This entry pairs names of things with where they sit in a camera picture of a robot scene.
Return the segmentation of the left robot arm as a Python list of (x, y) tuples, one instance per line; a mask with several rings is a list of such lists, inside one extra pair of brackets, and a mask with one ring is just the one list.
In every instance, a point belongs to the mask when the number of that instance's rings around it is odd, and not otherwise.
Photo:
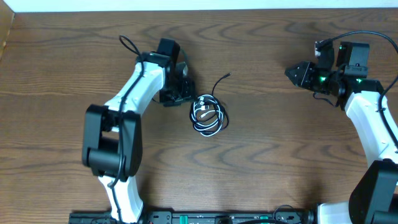
[(176, 41), (162, 38), (157, 50), (140, 52), (126, 36), (119, 40), (137, 55), (134, 71), (114, 97), (87, 108), (82, 163), (108, 195), (111, 223), (139, 223), (144, 209), (136, 182), (143, 155), (142, 115), (155, 96), (164, 107), (192, 101), (195, 83), (187, 63), (178, 61)]

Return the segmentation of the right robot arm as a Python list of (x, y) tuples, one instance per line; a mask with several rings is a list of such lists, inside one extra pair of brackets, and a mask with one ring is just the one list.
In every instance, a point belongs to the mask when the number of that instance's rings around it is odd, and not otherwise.
[(303, 61), (285, 70), (297, 87), (333, 95), (353, 123), (368, 170), (339, 203), (321, 203), (315, 223), (397, 223), (397, 125), (380, 81), (367, 78), (369, 44), (332, 42), (315, 45), (317, 63)]

